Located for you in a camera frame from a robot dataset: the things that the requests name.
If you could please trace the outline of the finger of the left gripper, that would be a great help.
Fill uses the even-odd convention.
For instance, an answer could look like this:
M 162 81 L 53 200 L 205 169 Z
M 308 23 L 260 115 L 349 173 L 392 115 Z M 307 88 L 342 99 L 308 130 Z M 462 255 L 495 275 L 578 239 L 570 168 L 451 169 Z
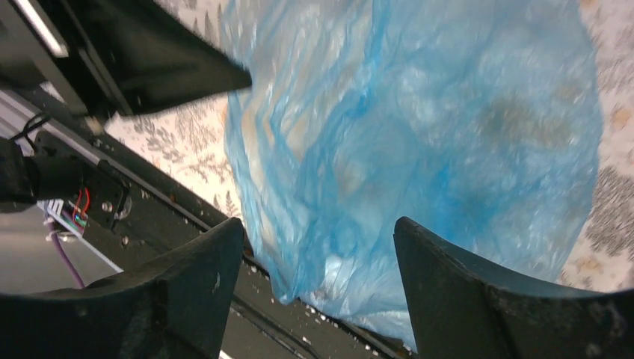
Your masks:
M 80 115 L 152 114 L 251 86 L 248 70 L 154 1 L 42 1 L 67 46 L 45 76 Z

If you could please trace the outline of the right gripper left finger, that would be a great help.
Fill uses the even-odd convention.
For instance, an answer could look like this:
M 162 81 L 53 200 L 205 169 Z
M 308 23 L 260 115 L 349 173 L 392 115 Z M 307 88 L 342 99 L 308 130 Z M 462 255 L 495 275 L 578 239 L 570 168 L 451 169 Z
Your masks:
M 217 358 L 242 261 L 230 218 L 84 289 L 1 297 L 3 358 Z

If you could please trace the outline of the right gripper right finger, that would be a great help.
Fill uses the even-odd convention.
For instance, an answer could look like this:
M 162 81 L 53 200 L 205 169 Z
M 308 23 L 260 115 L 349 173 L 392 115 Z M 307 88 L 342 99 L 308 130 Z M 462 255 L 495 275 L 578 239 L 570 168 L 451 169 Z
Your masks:
M 633 291 L 539 280 L 464 250 L 415 221 L 394 243 L 421 358 L 631 358 Z

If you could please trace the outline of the blue plastic trash bag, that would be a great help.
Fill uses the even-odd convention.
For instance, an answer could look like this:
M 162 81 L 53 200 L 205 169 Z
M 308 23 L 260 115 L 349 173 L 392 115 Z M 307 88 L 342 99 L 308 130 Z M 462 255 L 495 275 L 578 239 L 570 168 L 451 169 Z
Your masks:
M 251 72 L 225 126 L 274 294 L 414 344 L 403 216 L 555 281 L 591 209 L 603 120 L 575 1 L 230 1 Z

